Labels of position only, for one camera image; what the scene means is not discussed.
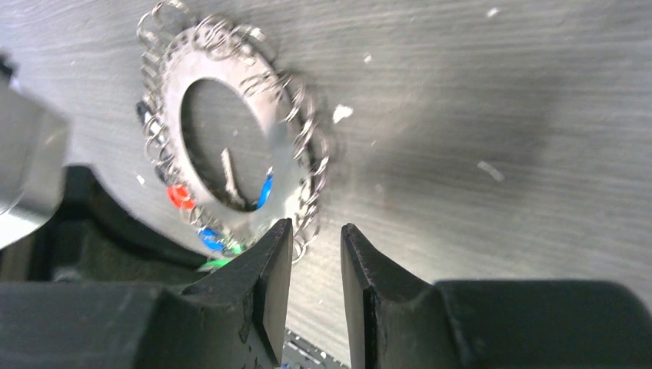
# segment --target blue bead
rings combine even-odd
[[[197,234],[201,242],[204,242],[207,248],[213,251],[222,251],[224,244],[221,242],[221,235],[210,229],[204,229]]]
[[[269,197],[269,193],[271,192],[271,175],[267,176],[267,179],[265,180],[265,183],[263,184],[263,188],[261,190],[261,196],[258,198],[258,209],[260,209],[263,204],[267,201],[267,198]]]

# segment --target metal spring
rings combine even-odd
[[[303,118],[303,124],[301,125],[301,130],[294,140],[294,160],[300,161],[302,155],[308,149],[308,145],[314,141],[314,133],[318,131],[317,122],[315,120],[315,103],[313,95],[308,91],[302,78],[291,75],[288,73],[280,74],[279,77],[274,77],[271,73],[264,73],[260,75],[255,75],[249,78],[246,78],[241,82],[241,86],[248,84],[247,88],[244,90],[244,94],[247,96],[253,96],[260,94],[266,91],[277,91],[277,98],[283,98],[283,92],[289,89],[290,83],[293,82],[297,86],[294,90],[294,93],[291,95],[291,108],[290,111],[283,118],[283,122],[290,123],[297,117],[300,112],[301,117]],[[326,137],[321,135],[319,138],[320,151],[321,151],[321,160],[309,166],[308,177],[312,178],[312,181],[303,181],[305,186],[308,183],[312,183],[312,189],[308,192],[310,196],[308,198],[301,198],[300,200],[300,211],[299,214],[303,214],[303,217],[295,219],[299,232],[294,236],[294,240],[298,243],[301,248],[301,252],[298,252],[297,258],[294,262],[301,260],[305,254],[305,249],[314,242],[314,240],[319,235],[321,230],[321,219],[318,216],[318,199],[321,191],[326,185],[326,172],[328,169],[328,160],[329,160],[329,145]],[[314,230],[310,237],[308,237],[305,232],[310,224],[314,223]]]
[[[257,50],[250,45],[248,42],[249,38],[253,38],[263,45],[268,44],[269,40],[259,28],[253,25],[236,25],[231,19],[222,14],[210,15],[201,22],[198,22],[197,18],[190,11],[190,8],[178,0],[159,2],[150,12],[144,14],[140,19],[136,35],[145,48],[141,57],[141,73],[145,85],[143,100],[151,112],[151,117],[145,122],[143,127],[145,137],[147,138],[145,142],[145,156],[165,174],[166,181],[170,185],[185,186],[190,190],[188,183],[183,178],[181,169],[175,165],[173,151],[169,149],[171,142],[166,138],[168,128],[159,119],[163,108],[161,102],[162,83],[160,79],[161,68],[163,68],[163,64],[165,63],[163,56],[165,49],[175,37],[175,34],[165,26],[165,23],[161,19],[161,10],[164,7],[181,11],[190,19],[195,27],[190,42],[195,48],[206,51],[215,60],[237,57],[249,65],[253,65],[256,62],[254,55]],[[148,17],[152,17],[154,23],[158,26],[158,33],[145,29],[144,23]],[[199,32],[207,26],[211,27],[205,32],[204,42],[202,44],[199,41],[201,39]],[[281,99],[284,97],[284,91],[289,89],[291,82],[294,82],[297,88],[291,94],[290,111],[282,121],[284,123],[291,123],[303,112],[301,114],[303,123],[294,140],[293,159],[305,165],[302,158],[318,128],[317,122],[315,121],[314,97],[307,91],[303,80],[296,75],[288,73],[280,74],[278,77],[273,76],[272,73],[266,73],[247,78],[241,82],[241,85],[244,86],[247,83],[251,83],[245,89],[244,95],[252,96],[263,91],[275,90],[277,91],[277,98]],[[297,257],[294,258],[292,264],[304,257],[308,245],[314,242],[321,230],[317,201],[326,184],[326,171],[329,159],[328,141],[323,135],[320,137],[320,146],[321,160],[309,166],[308,177],[302,181],[300,211],[295,215],[298,230],[294,236],[296,241],[294,248],[297,252]],[[309,191],[305,191],[308,184],[312,184],[312,186],[308,189]],[[195,204],[191,191],[188,191],[188,193],[189,195],[181,201],[181,218],[198,231],[205,228],[215,228],[216,220],[206,214],[203,207]],[[309,194],[308,198],[304,198],[305,193]],[[311,224],[314,224],[314,227],[310,237],[308,237],[306,230]]]

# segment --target red plastic piece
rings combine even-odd
[[[180,209],[181,206],[183,206],[184,210],[190,210],[195,207],[195,202],[188,198],[189,195],[188,190],[184,186],[175,185],[168,187],[168,197],[177,209]]]

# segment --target gray surface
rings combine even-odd
[[[0,42],[21,62],[23,85],[72,117],[72,160],[93,163],[146,223],[193,240],[143,159],[133,112],[134,29],[153,3],[10,0]],[[292,273],[293,331],[348,361],[345,222],[427,280],[603,278],[652,304],[652,2],[191,5],[279,41],[277,64],[308,74],[327,116],[337,104],[354,109],[331,129],[338,149],[326,227]],[[500,12],[488,18],[493,7]],[[269,158],[253,118],[224,92],[203,84],[190,95],[191,131],[215,163],[224,145],[234,149],[240,178],[254,179],[244,192],[255,197]]]

